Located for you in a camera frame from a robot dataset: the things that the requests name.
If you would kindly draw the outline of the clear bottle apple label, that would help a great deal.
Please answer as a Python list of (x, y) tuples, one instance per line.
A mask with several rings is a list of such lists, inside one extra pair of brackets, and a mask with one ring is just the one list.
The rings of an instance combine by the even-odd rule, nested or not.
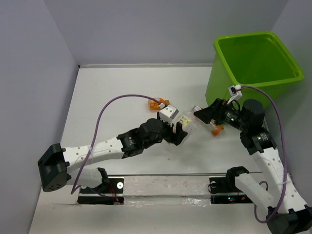
[(195, 105), (190, 110), (182, 112), (176, 119), (175, 124), (180, 123), (183, 131), (187, 132), (189, 137), (197, 128), (199, 119), (194, 116), (194, 112), (201, 110), (202, 108)]

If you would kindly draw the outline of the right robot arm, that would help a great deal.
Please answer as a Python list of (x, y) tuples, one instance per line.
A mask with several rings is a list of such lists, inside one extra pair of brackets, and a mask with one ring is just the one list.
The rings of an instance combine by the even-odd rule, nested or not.
[(265, 223), (271, 233), (297, 234), (311, 228), (312, 208), (296, 190), (272, 135), (263, 127), (265, 111), (259, 101), (248, 99), (235, 109), (218, 98), (194, 116), (206, 124), (214, 120), (240, 131), (240, 140), (261, 170), (268, 189), (252, 179), (242, 166), (227, 171), (224, 185), (229, 191), (242, 191), (258, 209), (266, 212)]

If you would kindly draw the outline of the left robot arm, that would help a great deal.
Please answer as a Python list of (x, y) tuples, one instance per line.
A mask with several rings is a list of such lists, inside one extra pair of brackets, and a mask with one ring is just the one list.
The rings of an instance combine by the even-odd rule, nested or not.
[(87, 169), (88, 165), (137, 156), (162, 141), (177, 146), (187, 135), (181, 123), (169, 125), (160, 119), (151, 118), (138, 128), (94, 146), (63, 148), (59, 143), (52, 144), (38, 160), (42, 190), (53, 192), (70, 184), (102, 193), (110, 183), (106, 170), (101, 167)]

